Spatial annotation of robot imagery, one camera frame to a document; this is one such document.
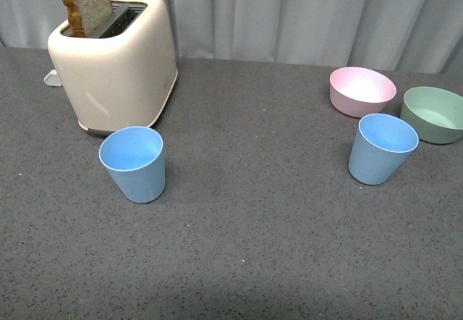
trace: toaster slot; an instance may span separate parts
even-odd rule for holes
[[[89,38],[111,38],[122,34],[139,14],[147,7],[143,3],[126,3],[120,1],[112,2],[113,12],[106,21],[95,29]],[[61,31],[64,36],[72,37],[71,27],[66,27]]]

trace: bread slice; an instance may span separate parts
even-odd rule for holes
[[[87,38],[111,15],[111,0],[63,0],[72,36]]]

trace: bread crust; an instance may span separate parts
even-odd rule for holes
[[[62,0],[63,4],[67,7],[67,20],[72,29],[72,36],[76,38],[87,38],[85,30],[82,24],[82,13],[79,10],[79,6],[76,0]]]

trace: cup rim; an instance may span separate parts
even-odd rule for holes
[[[367,138],[367,137],[365,136],[365,134],[363,133],[362,128],[361,128],[362,121],[364,121],[365,119],[368,119],[368,118],[373,118],[374,116],[378,116],[378,115],[381,115],[382,117],[394,119],[394,120],[396,120],[397,122],[399,122],[400,124],[403,124],[406,128],[408,128],[409,131],[412,132],[412,134],[413,134],[413,136],[415,137],[415,140],[416,140],[416,142],[414,143],[413,147],[410,147],[410,148],[408,148],[407,150],[403,150],[403,151],[395,151],[395,150],[390,150],[390,149],[388,149],[388,148],[384,148],[384,147],[382,147],[382,146],[380,146],[380,145],[377,145],[377,144],[375,144],[374,142],[372,142],[369,138]],[[418,144],[420,143],[420,137],[418,136],[417,131],[416,131],[408,122],[405,122],[403,119],[400,119],[400,118],[395,117],[395,116],[390,115],[390,114],[374,113],[374,114],[365,115],[365,116],[362,117],[362,118],[360,119],[360,121],[359,121],[358,130],[359,130],[360,134],[362,135],[362,137],[363,137],[367,142],[369,142],[369,144],[375,146],[376,148],[379,148],[379,149],[381,149],[381,150],[384,150],[384,151],[387,151],[387,152],[390,152],[390,153],[409,153],[409,152],[412,152],[413,150],[415,150],[415,149],[418,147]]]
[[[135,130],[135,129],[143,129],[143,130],[150,130],[150,132],[154,132],[156,134],[156,136],[159,138],[160,142],[161,142],[161,151],[159,151],[149,162],[145,163],[144,165],[140,166],[140,167],[134,167],[134,168],[130,168],[130,169],[118,169],[118,168],[114,168],[114,167],[111,167],[110,165],[108,165],[102,158],[101,158],[101,151],[103,150],[103,147],[105,145],[105,143],[107,143],[111,137],[114,137],[114,135],[117,135],[117,134],[120,134],[120,133],[123,133],[123,132],[126,132],[127,130]],[[120,130],[117,130],[115,132],[112,132],[110,135],[108,135],[106,137],[105,140],[103,140],[103,142],[101,143],[100,145],[100,148],[98,149],[98,158],[100,159],[100,162],[102,163],[102,165],[104,165],[106,168],[108,169],[111,169],[111,170],[114,170],[116,172],[133,172],[135,170],[139,170],[139,169],[142,169],[142,168],[145,168],[147,167],[148,165],[152,164],[156,159],[159,158],[159,156],[162,154],[162,151],[163,151],[163,148],[164,148],[164,141],[163,141],[163,138],[161,136],[161,134],[159,134],[159,132],[157,132],[156,130],[154,130],[153,128],[151,127],[146,127],[146,126],[129,126],[129,127],[124,127]]]

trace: blue cup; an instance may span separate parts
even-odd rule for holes
[[[162,137],[148,127],[127,127],[100,146],[100,161],[125,196],[135,203],[159,197],[166,186]]]
[[[387,114],[364,116],[357,128],[349,159],[350,174],[366,185],[379,185],[391,176],[418,146],[415,130]]]

